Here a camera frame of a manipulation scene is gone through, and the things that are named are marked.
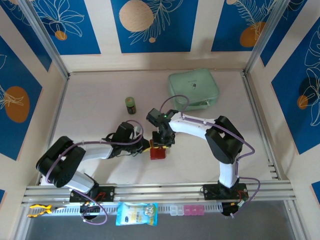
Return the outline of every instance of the enclosure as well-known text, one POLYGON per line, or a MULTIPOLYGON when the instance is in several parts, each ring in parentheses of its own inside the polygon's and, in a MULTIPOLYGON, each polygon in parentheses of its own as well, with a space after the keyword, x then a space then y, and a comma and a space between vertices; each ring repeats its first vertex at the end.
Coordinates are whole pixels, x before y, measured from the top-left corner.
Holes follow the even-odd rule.
MULTIPOLYGON (((0 5, 0 239, 319 238, 319 0, 0 5), (115 187, 113 202, 101 203, 107 223, 83 222, 69 188, 46 183, 37 161, 61 136, 99 141, 129 119, 151 139, 146 116, 170 97, 168 77, 194 69, 210 70, 219 97, 187 114, 226 116, 254 147, 239 162, 241 177, 261 182, 252 202, 232 219, 217 210, 221 200, 205 200, 201 188, 218 181, 219 162, 205 140, 176 133, 165 159, 81 162, 78 171, 115 187), (118 202, 158 203, 158 226, 115 226, 118 202), (33 204, 64 209, 29 218, 33 204), (188 205, 203 205, 204 216, 170 216, 171 206, 188 205)), ((258 187, 240 182, 249 196, 258 187)))

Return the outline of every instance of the mint green container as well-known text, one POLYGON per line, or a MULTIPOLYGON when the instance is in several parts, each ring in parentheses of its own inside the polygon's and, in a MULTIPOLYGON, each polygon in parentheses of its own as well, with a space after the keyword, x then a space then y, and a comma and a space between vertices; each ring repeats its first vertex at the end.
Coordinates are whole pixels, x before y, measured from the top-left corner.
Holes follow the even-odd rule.
MULTIPOLYGON (((218 86, 206 68, 171 74, 168 81, 171 96, 185 95, 190 99, 190 105, 186 111, 213 106, 219 96, 218 86)), ((178 96, 172 99, 172 103, 174 108, 181 112, 187 100, 178 96)))

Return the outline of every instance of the white floor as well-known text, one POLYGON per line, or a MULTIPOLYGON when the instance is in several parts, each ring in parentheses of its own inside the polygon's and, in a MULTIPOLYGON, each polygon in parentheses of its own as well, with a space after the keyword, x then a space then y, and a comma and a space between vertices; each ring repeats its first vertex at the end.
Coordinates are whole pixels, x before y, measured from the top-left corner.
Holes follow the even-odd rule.
MULTIPOLYGON (((151 138, 155 128, 146 120, 152 108, 158 108, 169 97, 168 76, 177 71, 118 71, 73 74, 58 119, 53 141, 68 136, 74 142, 104 138, 114 132, 121 122, 139 121, 151 138), (135 99, 137 113, 129 115, 125 98, 135 99)), ((216 105, 191 116, 214 119, 226 116, 253 145, 256 153, 240 162, 239 174, 271 180, 268 158, 260 139, 240 72, 212 71, 220 89, 216 105)), ((172 108, 171 103, 165 110, 172 108)), ((176 144, 167 150, 163 160, 150 160, 148 152, 113 159, 82 162, 80 172, 94 177, 100 184, 161 184, 217 181, 219 162, 205 140, 184 133, 176 134, 176 144)), ((244 146, 242 153, 249 150, 244 146)))

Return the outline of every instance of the blue package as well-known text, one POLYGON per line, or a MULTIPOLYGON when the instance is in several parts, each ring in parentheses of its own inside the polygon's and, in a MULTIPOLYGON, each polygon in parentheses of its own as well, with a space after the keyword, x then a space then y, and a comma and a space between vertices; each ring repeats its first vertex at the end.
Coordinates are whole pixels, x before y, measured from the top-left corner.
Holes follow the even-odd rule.
POLYGON ((119 202, 116 214, 116 226, 149 224, 157 226, 158 204, 157 203, 130 203, 119 202))

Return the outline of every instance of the black bracket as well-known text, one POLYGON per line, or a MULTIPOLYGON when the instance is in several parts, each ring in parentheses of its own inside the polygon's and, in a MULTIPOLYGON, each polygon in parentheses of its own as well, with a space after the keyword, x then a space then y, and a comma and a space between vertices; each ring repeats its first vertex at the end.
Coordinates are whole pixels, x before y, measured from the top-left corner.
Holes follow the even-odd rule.
POLYGON ((240 198, 240 191, 248 192, 245 183, 239 183, 239 180, 232 188, 223 186, 221 183, 217 184, 204 184, 203 196, 204 200, 237 200, 240 198))
MULTIPOLYGON (((97 202, 108 202, 112 203, 115 197, 115 187, 114 186, 98 186, 96 189, 97 195, 99 198, 95 199, 97 202)), ((89 202, 89 199, 86 197, 72 191, 70 193, 70 203, 86 203, 89 202)))
MULTIPOLYGON (((215 124, 229 130, 239 138, 244 139, 227 117, 219 116, 218 119, 215 120, 215 124)), ((243 143, 241 141, 216 126, 206 131, 205 138, 214 157, 221 163, 233 164, 238 153, 242 151, 243 143)))

